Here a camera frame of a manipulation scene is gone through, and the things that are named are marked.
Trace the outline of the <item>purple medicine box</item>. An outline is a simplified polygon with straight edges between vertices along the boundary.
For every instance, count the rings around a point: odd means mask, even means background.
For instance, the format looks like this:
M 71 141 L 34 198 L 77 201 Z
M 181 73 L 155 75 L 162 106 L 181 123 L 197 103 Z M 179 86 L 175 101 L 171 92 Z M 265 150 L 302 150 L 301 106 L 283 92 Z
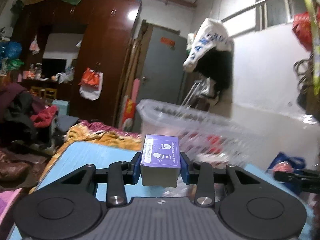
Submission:
M 147 134 L 140 162 L 142 184 L 144 186 L 176 187 L 180 169 L 178 138 Z

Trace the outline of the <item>blue woven bag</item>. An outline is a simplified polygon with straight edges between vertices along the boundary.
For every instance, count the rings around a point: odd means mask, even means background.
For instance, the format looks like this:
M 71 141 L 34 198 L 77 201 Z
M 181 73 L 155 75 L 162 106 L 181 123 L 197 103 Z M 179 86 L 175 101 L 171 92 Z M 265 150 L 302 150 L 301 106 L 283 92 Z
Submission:
M 291 157 L 284 152 L 279 152 L 268 166 L 266 173 L 274 176 L 277 171 L 301 174 L 301 170 L 306 168 L 305 159 L 302 157 Z

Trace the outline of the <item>white perforated plastic basket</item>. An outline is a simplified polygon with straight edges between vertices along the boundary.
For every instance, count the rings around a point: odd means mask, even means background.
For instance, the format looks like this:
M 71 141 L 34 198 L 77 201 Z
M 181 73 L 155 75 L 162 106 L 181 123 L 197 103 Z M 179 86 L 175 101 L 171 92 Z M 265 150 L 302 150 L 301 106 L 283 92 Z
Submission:
M 142 135 L 177 137 L 191 160 L 223 167 L 243 166 L 249 158 L 249 132 L 228 118 L 150 99 L 140 100 L 136 111 Z

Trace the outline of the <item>orange yellow blanket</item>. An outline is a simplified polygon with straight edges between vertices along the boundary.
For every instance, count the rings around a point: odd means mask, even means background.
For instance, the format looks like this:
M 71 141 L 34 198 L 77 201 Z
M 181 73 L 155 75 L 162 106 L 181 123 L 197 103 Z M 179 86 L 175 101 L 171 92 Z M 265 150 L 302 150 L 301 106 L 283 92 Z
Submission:
M 69 143 L 88 141 L 99 145 L 133 150 L 136 152 L 142 149 L 141 134 L 124 132 L 115 127 L 107 126 L 102 122 L 89 123 L 85 120 L 82 120 L 68 130 L 66 141 Z

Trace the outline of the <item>red white hanging bag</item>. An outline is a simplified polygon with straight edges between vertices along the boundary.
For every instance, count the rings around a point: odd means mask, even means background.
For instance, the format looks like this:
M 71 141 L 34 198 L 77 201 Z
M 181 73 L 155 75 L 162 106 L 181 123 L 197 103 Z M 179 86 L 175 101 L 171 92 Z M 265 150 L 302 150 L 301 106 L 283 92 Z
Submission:
M 80 96 L 91 101 L 99 99 L 103 87 L 103 77 L 102 72 L 87 68 L 79 83 Z

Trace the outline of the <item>grey door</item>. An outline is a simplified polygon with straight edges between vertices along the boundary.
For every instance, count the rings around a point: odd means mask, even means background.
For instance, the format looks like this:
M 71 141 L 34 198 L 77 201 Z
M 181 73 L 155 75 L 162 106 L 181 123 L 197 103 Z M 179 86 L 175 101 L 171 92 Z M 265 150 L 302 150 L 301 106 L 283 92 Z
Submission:
M 176 104 L 181 97 L 187 40 L 159 27 L 152 29 L 137 102 L 151 99 Z

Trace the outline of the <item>dark clothes pile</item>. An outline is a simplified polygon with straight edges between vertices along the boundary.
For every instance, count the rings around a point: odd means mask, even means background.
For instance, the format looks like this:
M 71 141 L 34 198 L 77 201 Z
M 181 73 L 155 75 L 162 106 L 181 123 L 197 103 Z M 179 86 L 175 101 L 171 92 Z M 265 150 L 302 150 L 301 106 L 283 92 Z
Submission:
M 18 83 L 1 88 L 1 146 L 53 155 L 56 106 L 47 106 Z

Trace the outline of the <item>white black hanging jacket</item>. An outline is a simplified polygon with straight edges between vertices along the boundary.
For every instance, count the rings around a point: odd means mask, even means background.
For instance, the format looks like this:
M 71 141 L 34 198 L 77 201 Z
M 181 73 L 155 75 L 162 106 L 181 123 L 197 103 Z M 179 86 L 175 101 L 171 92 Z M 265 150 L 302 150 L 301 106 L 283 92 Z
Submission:
M 212 99 L 219 99 L 233 81 L 233 48 L 221 21 L 206 18 L 191 44 L 183 70 L 197 72 L 213 83 Z

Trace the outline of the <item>dark red wooden wardrobe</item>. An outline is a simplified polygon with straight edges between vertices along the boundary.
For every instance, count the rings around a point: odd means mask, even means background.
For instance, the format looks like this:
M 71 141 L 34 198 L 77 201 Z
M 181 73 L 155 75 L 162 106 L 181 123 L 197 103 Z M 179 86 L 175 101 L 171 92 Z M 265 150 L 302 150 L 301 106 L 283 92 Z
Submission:
M 45 0 L 24 6 L 11 39 L 21 44 L 21 60 L 29 65 L 42 59 L 50 34 L 82 34 L 74 80 L 66 90 L 70 113 L 113 126 L 141 8 L 141 2 L 135 0 L 81 0 L 78 5 Z M 79 92 L 87 68 L 103 73 L 102 91 L 94 101 Z

